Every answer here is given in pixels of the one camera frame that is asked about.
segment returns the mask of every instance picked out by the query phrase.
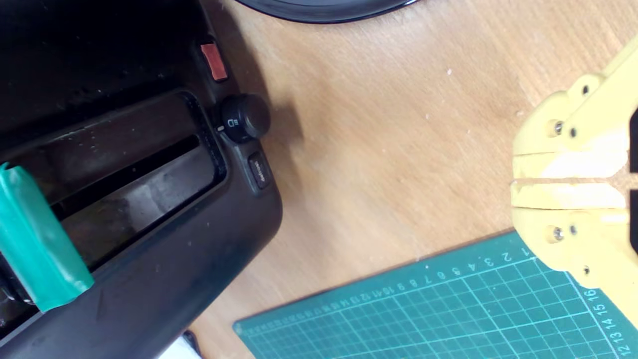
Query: black plate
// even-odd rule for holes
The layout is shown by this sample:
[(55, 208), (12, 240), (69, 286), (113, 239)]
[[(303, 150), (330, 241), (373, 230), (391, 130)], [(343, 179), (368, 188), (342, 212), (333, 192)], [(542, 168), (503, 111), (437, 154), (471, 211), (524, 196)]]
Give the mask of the black plate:
[(377, 16), (417, 0), (237, 0), (262, 13), (312, 24), (333, 24)]

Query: grid lines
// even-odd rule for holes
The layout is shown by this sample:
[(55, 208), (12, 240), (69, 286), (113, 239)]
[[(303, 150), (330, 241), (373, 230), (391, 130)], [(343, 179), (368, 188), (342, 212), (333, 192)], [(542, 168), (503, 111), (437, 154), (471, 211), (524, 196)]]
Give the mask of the grid lines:
[[(444, 272), (426, 260), (407, 268), (425, 273), (421, 278), (394, 275), (399, 268), (364, 280), (379, 284), (366, 291), (346, 295), (346, 286), (240, 321), (238, 333), (258, 359), (620, 357), (622, 339), (611, 342), (583, 296), (587, 289), (526, 247), (512, 253), (500, 262), (478, 256), (480, 269), (479, 261), (465, 261), (465, 272), (461, 265)], [(628, 323), (622, 316), (614, 321)], [(631, 331), (626, 337), (636, 335), (633, 326), (623, 328)]]

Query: black knob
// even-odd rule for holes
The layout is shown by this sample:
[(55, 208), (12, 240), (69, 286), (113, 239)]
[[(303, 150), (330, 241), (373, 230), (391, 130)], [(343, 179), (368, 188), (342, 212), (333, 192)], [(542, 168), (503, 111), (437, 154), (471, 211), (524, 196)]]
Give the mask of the black knob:
[(226, 98), (221, 104), (221, 120), (224, 132), (235, 143), (258, 139), (271, 127), (268, 105), (258, 95)]

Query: yellow plastic part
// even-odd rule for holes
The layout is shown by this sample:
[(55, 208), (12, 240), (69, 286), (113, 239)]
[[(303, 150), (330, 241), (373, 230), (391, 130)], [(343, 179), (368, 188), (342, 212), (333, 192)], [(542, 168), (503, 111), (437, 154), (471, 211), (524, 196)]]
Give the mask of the yellow plastic part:
[(538, 258), (600, 288), (638, 328), (628, 193), (613, 184), (626, 172), (637, 109), (638, 37), (535, 109), (514, 139), (511, 192), (514, 227)]

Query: yellow 3d printed part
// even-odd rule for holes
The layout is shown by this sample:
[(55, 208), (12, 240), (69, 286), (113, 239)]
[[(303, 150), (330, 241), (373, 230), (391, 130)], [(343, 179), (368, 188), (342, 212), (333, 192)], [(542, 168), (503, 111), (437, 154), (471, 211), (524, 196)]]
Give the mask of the yellow 3d printed part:
[(43, 312), (93, 285), (35, 181), (23, 168), (6, 164), (0, 165), (0, 252)]
[(638, 38), (601, 73), (545, 99), (514, 140), (514, 227), (546, 265), (600, 288), (638, 327), (630, 242), (630, 120)]

